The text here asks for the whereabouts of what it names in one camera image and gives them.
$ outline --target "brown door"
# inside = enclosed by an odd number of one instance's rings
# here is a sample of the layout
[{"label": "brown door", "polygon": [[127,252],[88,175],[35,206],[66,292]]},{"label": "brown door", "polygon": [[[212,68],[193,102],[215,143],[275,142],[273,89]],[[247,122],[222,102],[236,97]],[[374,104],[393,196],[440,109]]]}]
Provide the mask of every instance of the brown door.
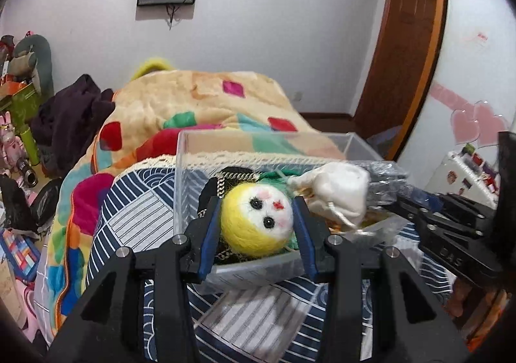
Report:
[{"label": "brown door", "polygon": [[354,121],[370,137],[403,124],[419,83],[435,0],[386,0],[371,69]]}]

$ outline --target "pink bunny toy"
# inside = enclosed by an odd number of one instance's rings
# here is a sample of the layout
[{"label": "pink bunny toy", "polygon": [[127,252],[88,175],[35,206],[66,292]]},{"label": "pink bunny toy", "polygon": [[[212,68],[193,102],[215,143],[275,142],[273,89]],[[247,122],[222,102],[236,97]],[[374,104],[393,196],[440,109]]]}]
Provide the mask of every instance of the pink bunny toy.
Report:
[{"label": "pink bunny toy", "polygon": [[16,169],[16,161],[26,158],[27,152],[15,128],[11,124],[11,113],[7,111],[5,118],[0,116],[0,139],[2,140],[2,159],[9,170]]}]

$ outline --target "yellow plush object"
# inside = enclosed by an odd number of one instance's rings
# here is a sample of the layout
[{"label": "yellow plush object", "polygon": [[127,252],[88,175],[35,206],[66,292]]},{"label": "yellow plush object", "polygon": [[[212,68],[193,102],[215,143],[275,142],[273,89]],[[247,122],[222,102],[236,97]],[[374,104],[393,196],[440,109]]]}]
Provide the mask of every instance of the yellow plush object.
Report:
[{"label": "yellow plush object", "polygon": [[153,58],[146,60],[133,75],[131,80],[145,76],[147,73],[158,72],[160,70],[175,70],[165,59]]},{"label": "yellow plush object", "polygon": [[224,196],[220,210],[220,231],[233,251],[251,257],[266,257],[281,250],[289,237],[268,236],[244,216],[241,208],[243,194],[254,185],[257,184],[239,184]]}]

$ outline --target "metal screw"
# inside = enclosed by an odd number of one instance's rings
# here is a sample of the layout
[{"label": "metal screw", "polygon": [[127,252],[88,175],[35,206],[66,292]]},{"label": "metal screw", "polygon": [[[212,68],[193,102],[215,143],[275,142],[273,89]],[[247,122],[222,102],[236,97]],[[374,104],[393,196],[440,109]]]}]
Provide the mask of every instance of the metal screw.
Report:
[{"label": "metal screw", "polygon": [[118,258],[125,258],[129,255],[130,252],[131,250],[129,248],[127,248],[126,246],[121,246],[117,249],[117,252],[115,252],[115,254]]},{"label": "metal screw", "polygon": [[385,253],[388,257],[398,258],[399,257],[399,249],[394,246],[388,246],[385,249]]},{"label": "metal screw", "polygon": [[342,236],[340,235],[330,235],[326,238],[329,244],[331,245],[340,245],[342,243]]},{"label": "metal screw", "polygon": [[186,241],[188,241],[188,237],[184,233],[178,233],[172,237],[172,242],[174,242],[176,245],[186,244]]}]

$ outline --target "doll eye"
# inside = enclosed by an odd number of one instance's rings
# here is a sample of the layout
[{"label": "doll eye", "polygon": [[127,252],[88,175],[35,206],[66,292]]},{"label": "doll eye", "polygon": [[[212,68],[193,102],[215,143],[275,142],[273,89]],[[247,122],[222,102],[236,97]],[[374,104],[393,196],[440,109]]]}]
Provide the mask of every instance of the doll eye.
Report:
[{"label": "doll eye", "polygon": [[249,204],[251,204],[254,210],[261,210],[263,207],[263,201],[259,200],[257,197],[253,197],[251,201],[249,201]]},{"label": "doll eye", "polygon": [[274,219],[267,216],[263,218],[263,226],[267,229],[272,229],[274,227]]}]

